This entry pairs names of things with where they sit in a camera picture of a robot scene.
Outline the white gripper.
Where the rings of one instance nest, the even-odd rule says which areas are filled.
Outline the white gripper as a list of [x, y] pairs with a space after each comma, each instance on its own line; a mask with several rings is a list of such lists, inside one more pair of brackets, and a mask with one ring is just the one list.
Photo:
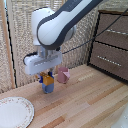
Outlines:
[[[50, 69], [59, 65], [62, 62], [62, 53], [56, 52], [48, 58], [43, 58], [38, 55], [30, 56], [25, 58], [25, 73], [28, 75], [35, 75], [44, 70]], [[39, 83], [43, 83], [44, 72], [39, 75]], [[48, 72], [50, 77], [53, 77], [52, 71]]]

